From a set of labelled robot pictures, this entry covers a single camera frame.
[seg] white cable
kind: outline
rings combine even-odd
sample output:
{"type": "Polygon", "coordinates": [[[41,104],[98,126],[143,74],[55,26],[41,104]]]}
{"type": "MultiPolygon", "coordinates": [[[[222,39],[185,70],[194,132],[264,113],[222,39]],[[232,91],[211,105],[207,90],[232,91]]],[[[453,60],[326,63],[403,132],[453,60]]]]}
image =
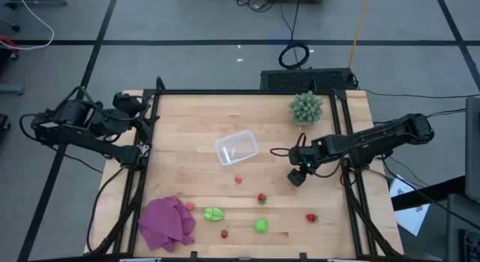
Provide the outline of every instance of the white cable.
{"type": "Polygon", "coordinates": [[[33,15],[33,17],[37,18],[37,20],[39,20],[41,23],[43,23],[48,29],[50,29],[50,31],[52,32],[52,37],[50,38],[50,41],[48,41],[48,43],[44,44],[44,45],[40,45],[40,46],[37,46],[37,47],[13,47],[11,45],[8,45],[6,43],[4,43],[3,41],[0,40],[0,44],[3,44],[4,46],[10,48],[10,49],[15,49],[15,50],[33,50],[33,49],[39,49],[39,48],[44,48],[44,47],[47,47],[49,46],[52,41],[53,41],[53,37],[55,37],[55,32],[53,31],[53,29],[47,25],[42,19],[38,18],[38,16],[36,14],[33,13],[32,10],[30,10],[30,8],[28,7],[28,5],[25,3],[25,1],[21,0],[22,3],[25,5],[25,8],[27,8],[27,10],[30,12],[31,15],[33,15]]]}

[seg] black metal frame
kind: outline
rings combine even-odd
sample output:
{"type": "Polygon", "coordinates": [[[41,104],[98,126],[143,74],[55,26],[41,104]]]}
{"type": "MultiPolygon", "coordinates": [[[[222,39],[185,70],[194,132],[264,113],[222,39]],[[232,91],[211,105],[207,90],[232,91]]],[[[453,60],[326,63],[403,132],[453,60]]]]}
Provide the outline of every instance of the black metal frame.
{"type": "MultiPolygon", "coordinates": [[[[155,120],[157,118],[157,111],[158,111],[158,105],[160,102],[160,96],[161,95],[294,95],[298,93],[303,93],[304,91],[302,90],[222,90],[222,89],[213,89],[213,90],[168,90],[165,89],[165,86],[163,82],[161,81],[160,78],[157,79],[157,88],[156,89],[146,89],[144,90],[144,97],[150,97],[154,96],[153,100],[153,107],[151,109],[151,115],[150,115],[150,120],[152,121],[152,125],[154,125],[155,120]]],[[[338,107],[337,107],[337,97],[341,100],[342,104],[342,110],[343,110],[343,115],[345,119],[345,126],[346,126],[346,131],[348,134],[353,133],[353,127],[352,127],[352,121],[350,118],[350,111],[348,108],[348,103],[347,103],[347,97],[345,91],[315,91],[315,94],[317,95],[326,95],[330,99],[330,105],[331,105],[331,111],[332,111],[332,117],[333,117],[333,122],[334,122],[334,129],[336,134],[341,134],[341,124],[340,124],[340,118],[338,115],[338,107]]],[[[138,136],[135,136],[134,139],[134,145],[138,145],[140,142],[140,139],[138,136]]],[[[52,169],[50,171],[50,174],[52,175],[52,180],[47,180],[46,186],[43,190],[42,197],[40,199],[40,203],[37,206],[37,211],[35,212],[34,215],[34,220],[32,221],[30,228],[28,230],[27,237],[25,238],[25,242],[22,247],[22,251],[20,252],[19,260],[18,261],[27,261],[30,251],[33,247],[33,243],[35,242],[35,237],[38,232],[38,229],[41,224],[41,219],[43,218],[44,211],[47,207],[48,199],[50,198],[53,185],[55,184],[55,178],[56,175],[59,172],[60,164],[62,162],[62,159],[64,157],[65,151],[64,150],[59,150],[57,152],[57,155],[55,156],[55,160],[52,164],[52,169]]],[[[343,172],[347,169],[343,164],[342,170],[343,172]]],[[[140,188],[143,193],[143,189],[145,188],[145,183],[146,183],[146,173],[147,173],[148,165],[144,167],[141,171],[139,171],[139,182],[137,185],[137,188],[140,188]]],[[[129,170],[128,175],[127,175],[127,181],[125,183],[125,188],[124,188],[124,196],[121,202],[121,214],[125,211],[126,206],[128,205],[130,201],[130,196],[133,188],[133,179],[134,179],[134,174],[136,171],[129,170]]],[[[362,207],[365,209],[365,211],[368,213],[368,204],[367,204],[367,196],[365,194],[365,186],[363,183],[362,175],[356,175],[357,179],[357,186],[358,186],[358,198],[360,200],[360,203],[362,207]]],[[[345,183],[346,185],[350,184],[350,178],[345,177],[345,183]]],[[[92,260],[97,260],[97,261],[105,261],[105,260],[119,260],[119,257],[126,258],[126,257],[133,257],[134,255],[134,246],[135,242],[137,240],[137,221],[140,216],[140,208],[141,206],[138,206],[136,210],[133,213],[133,218],[132,218],[132,224],[131,224],[131,230],[130,230],[130,235],[128,238],[128,244],[127,244],[127,253],[121,253],[120,248],[122,245],[122,238],[123,238],[123,229],[121,230],[121,233],[118,233],[118,236],[114,242],[113,245],[113,253],[108,254],[107,256],[104,255],[94,255],[94,256],[83,256],[83,257],[69,257],[69,258],[62,258],[60,260],[71,260],[71,261],[92,261],[92,260]]],[[[348,206],[348,212],[349,212],[349,219],[350,219],[350,226],[352,228],[352,239],[353,239],[353,244],[355,247],[355,255],[357,259],[360,257],[372,257],[374,260],[396,260],[396,259],[402,259],[401,258],[393,258],[393,257],[378,257],[377,256],[377,246],[375,243],[374,238],[372,237],[371,233],[366,230],[367,234],[367,240],[368,240],[368,248],[370,251],[369,255],[363,254],[362,250],[362,241],[360,239],[360,232],[359,232],[359,226],[358,226],[358,220],[357,220],[357,215],[355,210],[349,205],[348,206]]],[[[300,253],[300,260],[301,261],[325,261],[325,259],[307,259],[307,256],[305,253],[300,253]]],[[[197,258],[197,253],[192,252],[190,257],[178,257],[178,258],[162,258],[162,260],[171,260],[171,261],[188,261],[188,262],[195,262],[196,260],[218,260],[218,261],[237,261],[239,259],[234,259],[234,258],[197,258]]],[[[272,262],[272,261],[298,261],[298,259],[250,259],[250,260],[255,260],[255,261],[263,261],[263,262],[272,262]]]]}

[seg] yellow cable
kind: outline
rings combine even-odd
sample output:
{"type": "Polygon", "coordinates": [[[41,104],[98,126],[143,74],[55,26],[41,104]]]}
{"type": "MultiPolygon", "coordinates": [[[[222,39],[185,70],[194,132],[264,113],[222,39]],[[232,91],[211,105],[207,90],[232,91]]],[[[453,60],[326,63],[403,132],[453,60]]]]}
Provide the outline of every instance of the yellow cable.
{"type": "Polygon", "coordinates": [[[362,30],[363,16],[365,15],[365,12],[367,12],[369,1],[370,0],[365,0],[365,4],[363,5],[363,10],[361,11],[361,15],[360,15],[360,21],[358,22],[357,31],[355,32],[355,38],[353,39],[352,52],[350,52],[350,60],[348,61],[348,68],[350,68],[350,70],[352,69],[353,55],[355,54],[357,39],[359,38],[360,31],[362,30]]]}

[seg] green succulent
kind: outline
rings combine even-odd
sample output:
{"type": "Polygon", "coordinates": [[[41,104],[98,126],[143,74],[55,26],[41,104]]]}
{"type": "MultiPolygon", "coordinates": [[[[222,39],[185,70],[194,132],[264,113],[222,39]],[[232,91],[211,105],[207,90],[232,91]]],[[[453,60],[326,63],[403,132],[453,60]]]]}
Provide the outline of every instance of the green succulent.
{"type": "Polygon", "coordinates": [[[322,105],[322,99],[311,91],[301,95],[297,94],[289,104],[292,120],[298,125],[313,125],[322,117],[322,105]]]}

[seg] white paper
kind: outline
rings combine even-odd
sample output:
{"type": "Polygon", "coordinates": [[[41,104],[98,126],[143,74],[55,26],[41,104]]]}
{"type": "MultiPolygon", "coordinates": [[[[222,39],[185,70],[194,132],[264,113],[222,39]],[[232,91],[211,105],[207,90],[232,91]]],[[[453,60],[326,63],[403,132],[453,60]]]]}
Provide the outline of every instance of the white paper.
{"type": "MultiPolygon", "coordinates": [[[[390,185],[390,197],[396,197],[399,194],[404,194],[411,191],[413,191],[412,187],[398,179],[394,179],[390,185]]],[[[395,218],[397,219],[398,225],[409,231],[414,236],[417,236],[419,234],[420,227],[422,227],[423,220],[427,215],[429,206],[430,204],[425,204],[415,208],[404,209],[395,212],[395,218]]]]}

